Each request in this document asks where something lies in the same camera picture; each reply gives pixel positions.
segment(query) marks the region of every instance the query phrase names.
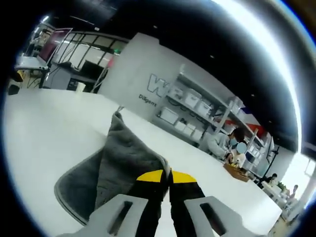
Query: black ceiling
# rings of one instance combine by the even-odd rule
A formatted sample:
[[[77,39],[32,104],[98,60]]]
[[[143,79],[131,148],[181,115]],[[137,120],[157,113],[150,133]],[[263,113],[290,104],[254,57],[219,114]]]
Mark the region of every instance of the black ceiling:
[[[310,52],[272,5],[240,2],[248,3],[253,14],[266,19],[282,42],[295,72],[303,139],[316,145],[316,69]],[[212,1],[74,0],[52,15],[55,18],[49,23],[55,27],[87,31],[98,27],[100,32],[127,39],[137,32],[158,38],[161,45],[203,67],[241,98],[277,144],[296,150],[296,119],[286,84],[265,58],[258,57],[259,47]],[[303,152],[316,157],[311,149],[303,148]]]

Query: face mask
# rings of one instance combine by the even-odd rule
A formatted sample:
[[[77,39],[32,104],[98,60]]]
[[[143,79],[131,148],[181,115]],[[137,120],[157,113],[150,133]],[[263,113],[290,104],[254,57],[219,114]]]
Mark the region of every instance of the face mask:
[[[234,145],[236,145],[238,142],[237,142],[237,140],[235,139],[235,138],[233,138],[233,139],[231,139],[230,141],[229,141],[229,144],[231,145],[231,146],[234,146]]]

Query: gray towel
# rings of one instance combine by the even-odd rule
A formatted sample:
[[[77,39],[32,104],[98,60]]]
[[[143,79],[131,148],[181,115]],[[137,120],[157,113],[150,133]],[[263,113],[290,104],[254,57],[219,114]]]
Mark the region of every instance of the gray towel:
[[[167,170],[166,160],[150,150],[115,112],[100,162],[95,209],[117,194],[128,193],[140,175],[159,169]]]

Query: computer monitor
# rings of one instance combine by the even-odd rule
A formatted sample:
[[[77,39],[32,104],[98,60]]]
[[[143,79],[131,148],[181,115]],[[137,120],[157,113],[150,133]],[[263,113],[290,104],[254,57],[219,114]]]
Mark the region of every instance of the computer monitor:
[[[81,75],[84,77],[97,80],[100,74],[102,73],[103,69],[104,69],[103,67],[86,60],[80,72],[81,72]]]

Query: wooden tray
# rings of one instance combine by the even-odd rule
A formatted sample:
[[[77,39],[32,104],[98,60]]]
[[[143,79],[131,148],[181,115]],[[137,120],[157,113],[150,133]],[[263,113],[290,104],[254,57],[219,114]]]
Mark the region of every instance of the wooden tray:
[[[230,166],[229,164],[224,164],[224,168],[232,175],[235,179],[239,179],[244,182],[248,182],[249,177],[245,176],[239,169]]]

